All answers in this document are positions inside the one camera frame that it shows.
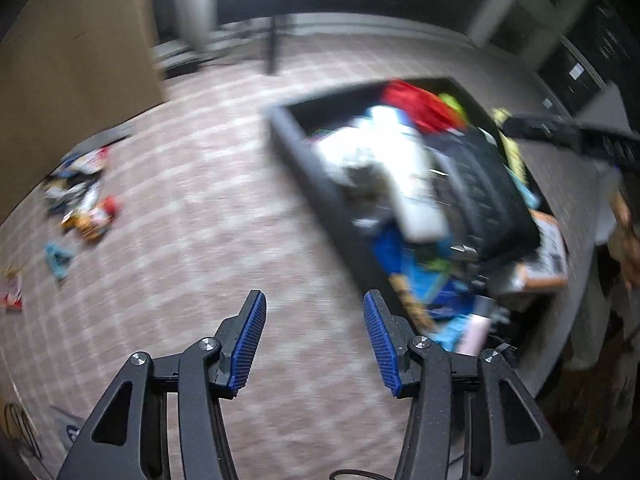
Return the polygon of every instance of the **blue cloth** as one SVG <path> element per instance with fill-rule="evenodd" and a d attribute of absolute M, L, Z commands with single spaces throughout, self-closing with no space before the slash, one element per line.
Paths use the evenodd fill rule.
<path fill-rule="evenodd" d="M 511 179 L 513 180 L 513 183 L 518 188 L 518 191 L 520 192 L 520 195 L 524 199 L 524 203 L 527 205 L 527 207 L 529 209 L 538 209 L 538 207 L 540 206 L 540 200 L 538 199 L 538 197 L 536 197 L 532 192 L 530 192 L 529 188 L 522 183 L 522 181 L 518 178 L 518 176 L 515 173 L 513 173 L 513 171 L 511 171 L 506 166 L 505 168 L 509 172 L 509 175 L 511 175 Z"/>
<path fill-rule="evenodd" d="M 393 222 L 385 227 L 372 242 L 373 253 L 385 269 L 386 275 L 401 272 L 402 246 L 404 240 L 398 226 Z"/>
<path fill-rule="evenodd" d="M 64 280 L 68 274 L 69 264 L 75 254 L 63 249 L 59 245 L 49 242 L 44 247 L 45 261 L 58 280 Z"/>
<path fill-rule="evenodd" d="M 460 314 L 451 319 L 440 332 L 429 334 L 429 339 L 442 346 L 447 352 L 453 352 L 460 338 L 465 335 L 467 314 Z"/>
<path fill-rule="evenodd" d="M 402 273 L 406 276 L 411 286 L 411 291 L 418 301 L 431 301 L 437 294 L 437 288 L 445 283 L 447 276 L 442 272 L 425 270 L 415 261 L 415 251 L 405 248 L 402 250 Z"/>
<path fill-rule="evenodd" d="M 433 319 L 446 319 L 471 314 L 475 296 L 464 289 L 464 283 L 449 280 L 428 306 L 429 315 Z"/>

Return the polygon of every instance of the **person's hand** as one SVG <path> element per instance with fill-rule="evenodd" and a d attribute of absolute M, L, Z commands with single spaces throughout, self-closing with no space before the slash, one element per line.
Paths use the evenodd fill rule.
<path fill-rule="evenodd" d="M 611 200 L 618 225 L 609 237 L 609 253 L 620 262 L 626 288 L 640 286 L 640 240 L 633 231 L 631 211 L 620 192 Z"/>

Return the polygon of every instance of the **wall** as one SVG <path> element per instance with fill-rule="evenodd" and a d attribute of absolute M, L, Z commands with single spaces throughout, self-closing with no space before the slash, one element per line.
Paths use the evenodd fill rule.
<path fill-rule="evenodd" d="M 0 221 L 75 144 L 162 102 L 146 0 L 29 0 L 0 43 Z"/>

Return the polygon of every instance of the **label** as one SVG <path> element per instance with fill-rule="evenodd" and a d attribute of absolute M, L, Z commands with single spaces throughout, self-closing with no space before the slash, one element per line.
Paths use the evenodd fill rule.
<path fill-rule="evenodd" d="M 534 215 L 534 220 L 540 231 L 540 246 L 538 250 L 525 258 L 527 280 L 545 281 L 566 276 L 566 258 L 564 256 L 564 242 L 556 220 Z"/>
<path fill-rule="evenodd" d="M 580 63 L 576 63 L 574 67 L 570 70 L 569 75 L 572 78 L 574 78 L 574 81 L 575 81 L 582 75 L 583 72 L 584 72 L 584 69 L 582 68 L 582 65 Z"/>

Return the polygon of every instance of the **metal screw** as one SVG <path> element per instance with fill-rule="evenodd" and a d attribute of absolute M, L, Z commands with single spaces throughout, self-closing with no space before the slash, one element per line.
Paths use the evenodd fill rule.
<path fill-rule="evenodd" d="M 429 348 L 431 346 L 431 339 L 423 335 L 417 335 L 411 339 L 411 343 L 413 343 L 416 348 Z"/>
<path fill-rule="evenodd" d="M 490 363 L 492 361 L 492 359 L 494 357 L 496 357 L 500 352 L 497 352 L 495 350 L 487 350 L 486 352 L 484 352 L 484 355 L 482 357 L 484 357 L 484 360 L 487 361 L 488 363 Z"/>
<path fill-rule="evenodd" d="M 130 357 L 129 362 L 134 366 L 140 366 L 146 363 L 147 359 L 148 355 L 146 355 L 144 352 L 136 352 Z"/>
<path fill-rule="evenodd" d="M 198 346 L 200 347 L 200 350 L 208 352 L 209 350 L 213 350 L 216 346 L 218 346 L 218 342 L 212 337 L 205 337 L 200 340 Z"/>

